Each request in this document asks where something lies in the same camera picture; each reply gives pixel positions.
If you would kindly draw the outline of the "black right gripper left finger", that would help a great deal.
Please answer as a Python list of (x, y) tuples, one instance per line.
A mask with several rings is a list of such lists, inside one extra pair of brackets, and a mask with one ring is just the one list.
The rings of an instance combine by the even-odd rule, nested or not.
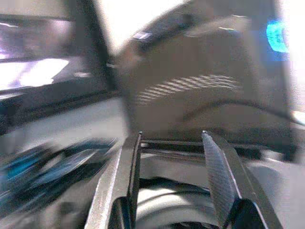
[(109, 151), (85, 223), (86, 229), (133, 229), (139, 192), (142, 132), (130, 134)]

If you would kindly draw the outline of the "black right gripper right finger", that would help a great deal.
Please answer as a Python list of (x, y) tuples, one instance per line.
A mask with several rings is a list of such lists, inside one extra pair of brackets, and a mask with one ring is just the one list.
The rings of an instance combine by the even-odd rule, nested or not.
[(202, 132), (209, 189), (223, 229), (281, 229), (271, 202), (224, 138)]

